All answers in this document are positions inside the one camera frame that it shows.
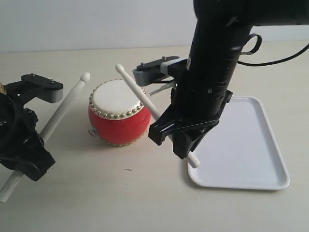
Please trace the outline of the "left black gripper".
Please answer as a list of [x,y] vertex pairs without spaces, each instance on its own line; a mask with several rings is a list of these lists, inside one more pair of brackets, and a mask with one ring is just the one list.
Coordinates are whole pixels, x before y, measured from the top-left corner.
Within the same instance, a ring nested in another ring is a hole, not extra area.
[[37,115],[21,99],[23,82],[0,86],[0,163],[33,181],[55,164],[36,131]]

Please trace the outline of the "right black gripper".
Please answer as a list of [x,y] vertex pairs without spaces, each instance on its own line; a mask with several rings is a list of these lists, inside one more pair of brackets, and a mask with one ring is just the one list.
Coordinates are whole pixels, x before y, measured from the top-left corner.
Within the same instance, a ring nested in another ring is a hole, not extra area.
[[171,105],[150,125],[148,137],[161,145],[172,135],[173,152],[184,159],[204,136],[216,127],[226,100],[233,74],[232,60],[172,60],[166,73],[177,87]]

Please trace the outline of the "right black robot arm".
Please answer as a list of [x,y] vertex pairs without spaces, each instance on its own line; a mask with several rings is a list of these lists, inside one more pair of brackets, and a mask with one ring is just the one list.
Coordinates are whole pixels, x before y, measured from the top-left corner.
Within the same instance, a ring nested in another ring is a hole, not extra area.
[[150,126],[156,144],[172,137],[173,152],[181,159],[194,151],[218,125],[232,93],[227,89],[254,26],[306,25],[306,0],[196,0],[197,17],[187,63],[162,65],[174,78],[171,104]]

